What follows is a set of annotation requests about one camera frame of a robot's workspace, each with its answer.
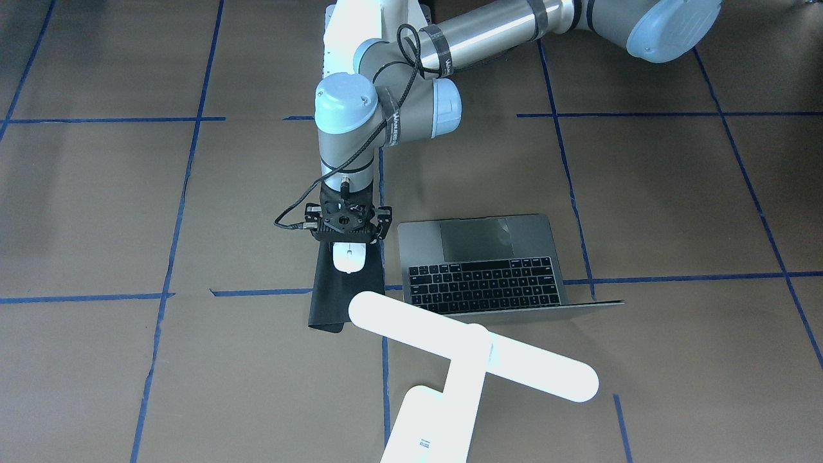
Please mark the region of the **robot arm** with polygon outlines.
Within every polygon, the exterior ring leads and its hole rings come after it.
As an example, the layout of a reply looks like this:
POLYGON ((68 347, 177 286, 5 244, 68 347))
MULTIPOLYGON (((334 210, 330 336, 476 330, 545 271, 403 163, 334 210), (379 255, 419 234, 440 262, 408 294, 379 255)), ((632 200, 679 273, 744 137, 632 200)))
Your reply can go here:
POLYGON ((292 225, 318 241, 370 244, 392 213, 372 199, 374 151, 455 131, 451 76, 548 34, 588 30, 648 62, 669 62, 712 28, 720 1, 496 1, 433 23, 418 1, 337 1, 325 12, 314 92, 320 202, 292 225))

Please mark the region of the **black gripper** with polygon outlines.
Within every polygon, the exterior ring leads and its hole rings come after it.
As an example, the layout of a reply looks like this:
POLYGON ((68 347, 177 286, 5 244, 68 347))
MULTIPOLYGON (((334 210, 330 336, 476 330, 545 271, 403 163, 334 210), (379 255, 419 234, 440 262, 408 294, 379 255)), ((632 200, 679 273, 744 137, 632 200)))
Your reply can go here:
POLYGON ((305 228, 317 241, 370 244, 383 240, 393 222, 392 207, 374 207, 373 184, 347 195, 321 185, 320 203, 305 206, 305 228))

